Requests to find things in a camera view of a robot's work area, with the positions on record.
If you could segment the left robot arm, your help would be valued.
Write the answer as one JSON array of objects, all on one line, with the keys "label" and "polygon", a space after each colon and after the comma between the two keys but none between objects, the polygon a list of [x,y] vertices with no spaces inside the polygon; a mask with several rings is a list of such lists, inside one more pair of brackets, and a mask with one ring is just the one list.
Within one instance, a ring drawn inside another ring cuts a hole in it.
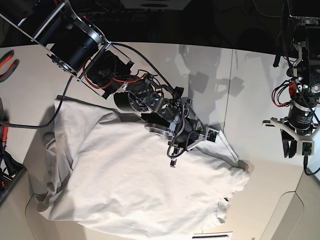
[{"label": "left robot arm", "polygon": [[280,58],[288,63],[287,76],[271,93],[272,102],[287,107],[288,115],[262,122],[280,130],[283,154],[312,156],[315,137],[320,132],[320,2],[318,0],[284,0],[280,12]]}]

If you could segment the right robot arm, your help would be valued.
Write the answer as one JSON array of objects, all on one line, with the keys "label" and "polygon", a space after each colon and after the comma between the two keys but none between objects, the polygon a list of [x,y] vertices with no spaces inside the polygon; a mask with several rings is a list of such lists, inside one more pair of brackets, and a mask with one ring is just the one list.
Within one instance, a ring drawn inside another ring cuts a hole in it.
[{"label": "right robot arm", "polygon": [[177,158],[200,143],[215,142],[219,132],[203,125],[182,87],[173,87],[156,68],[132,73],[134,62],[109,41],[102,30],[78,15],[68,0],[3,0],[0,16],[46,48],[63,71],[104,99],[113,97],[118,109],[138,113],[145,128],[168,140],[167,156]]}]

